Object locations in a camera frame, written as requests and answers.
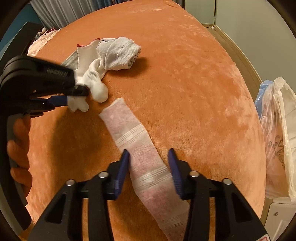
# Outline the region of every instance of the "teal wall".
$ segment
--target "teal wall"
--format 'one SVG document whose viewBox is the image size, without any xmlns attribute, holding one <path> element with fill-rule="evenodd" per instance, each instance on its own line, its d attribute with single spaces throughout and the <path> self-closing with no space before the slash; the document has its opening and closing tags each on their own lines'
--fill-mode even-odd
<svg viewBox="0 0 296 241">
<path fill-rule="evenodd" d="M 32 8 L 31 4 L 27 4 L 18 16 L 14 19 L 8 30 L 6 31 L 3 39 L 0 41 L 0 51 L 3 47 L 17 34 L 26 22 L 33 22 L 41 24 L 41 21 Z"/>
</svg>

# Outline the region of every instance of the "fuzzy orange fabric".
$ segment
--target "fuzzy orange fabric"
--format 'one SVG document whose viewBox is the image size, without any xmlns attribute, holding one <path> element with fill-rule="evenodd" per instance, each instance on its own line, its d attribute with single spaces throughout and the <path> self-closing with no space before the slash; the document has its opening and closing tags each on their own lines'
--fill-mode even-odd
<svg viewBox="0 0 296 241">
<path fill-rule="evenodd" d="M 216 39 L 172 1 L 135 0 L 88 14 L 61 29 L 37 57 L 62 63 L 95 38 L 125 36 L 142 46 L 129 70 L 108 71 L 109 98 L 89 98 L 88 112 L 59 107 L 32 120 L 28 210 L 37 221 L 67 179 L 78 182 L 105 170 L 120 152 L 98 114 L 115 98 L 147 129 L 167 163 L 169 148 L 207 178 L 234 181 L 258 216 L 266 177 L 264 140 L 251 95 Z M 116 241 L 166 240 L 131 186 L 108 202 Z M 211 240 L 214 213 L 211 212 Z M 83 214 L 84 239 L 87 239 Z"/>
</svg>

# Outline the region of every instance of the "curtain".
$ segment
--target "curtain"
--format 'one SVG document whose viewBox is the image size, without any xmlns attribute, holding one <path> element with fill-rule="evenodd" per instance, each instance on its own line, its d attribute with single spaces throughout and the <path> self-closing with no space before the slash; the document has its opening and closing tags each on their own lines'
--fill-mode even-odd
<svg viewBox="0 0 296 241">
<path fill-rule="evenodd" d="M 113 5 L 112 0 L 32 0 L 31 5 L 48 30 L 59 29 L 98 9 Z"/>
</svg>

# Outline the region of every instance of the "plastic bag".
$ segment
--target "plastic bag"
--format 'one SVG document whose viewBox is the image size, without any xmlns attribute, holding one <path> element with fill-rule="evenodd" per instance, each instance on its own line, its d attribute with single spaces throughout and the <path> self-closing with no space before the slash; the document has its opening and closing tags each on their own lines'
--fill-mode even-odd
<svg viewBox="0 0 296 241">
<path fill-rule="evenodd" d="M 280 77 L 261 84 L 255 105 L 265 141 L 266 197 L 296 201 L 296 95 Z"/>
</svg>

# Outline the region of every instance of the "orange blanket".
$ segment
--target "orange blanket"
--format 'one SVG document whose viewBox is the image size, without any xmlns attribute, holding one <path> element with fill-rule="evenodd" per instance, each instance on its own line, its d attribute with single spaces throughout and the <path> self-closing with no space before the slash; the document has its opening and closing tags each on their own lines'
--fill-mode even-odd
<svg viewBox="0 0 296 241">
<path fill-rule="evenodd" d="M 59 107 L 32 120 L 33 187 L 27 207 L 33 220 L 67 179 L 90 179 L 119 159 L 98 114 L 120 97 L 166 163 L 169 148 L 174 148 L 181 160 L 207 178 L 232 179 L 260 216 L 266 159 L 251 95 L 226 51 L 176 3 L 135 0 L 98 10 L 61 29 L 37 57 L 62 63 L 77 44 L 120 36 L 134 40 L 142 52 L 131 69 L 107 72 L 106 102 L 89 98 L 88 112 Z M 119 200 L 108 205 L 116 241 L 166 240 L 129 177 Z M 83 220 L 85 228 L 86 214 Z M 214 229 L 212 220 L 211 239 Z"/>
</svg>

